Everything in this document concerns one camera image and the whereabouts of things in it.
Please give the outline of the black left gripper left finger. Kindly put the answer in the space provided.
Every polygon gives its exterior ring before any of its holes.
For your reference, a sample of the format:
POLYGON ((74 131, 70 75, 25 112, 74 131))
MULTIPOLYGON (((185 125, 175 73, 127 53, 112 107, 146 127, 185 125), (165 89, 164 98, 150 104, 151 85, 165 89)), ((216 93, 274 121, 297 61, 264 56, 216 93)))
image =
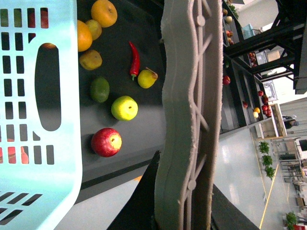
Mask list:
POLYGON ((111 222, 109 230, 157 230, 154 188, 160 151, 156 151, 130 199, 111 222))

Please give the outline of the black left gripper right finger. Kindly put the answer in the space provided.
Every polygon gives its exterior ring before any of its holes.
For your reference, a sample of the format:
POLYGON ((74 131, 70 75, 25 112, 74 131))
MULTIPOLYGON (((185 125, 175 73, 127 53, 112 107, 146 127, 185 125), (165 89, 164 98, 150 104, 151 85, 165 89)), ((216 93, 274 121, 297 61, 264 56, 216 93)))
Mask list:
POLYGON ((227 197, 213 185, 212 200, 212 230, 258 230, 259 228, 251 222, 238 208, 236 208, 227 197))

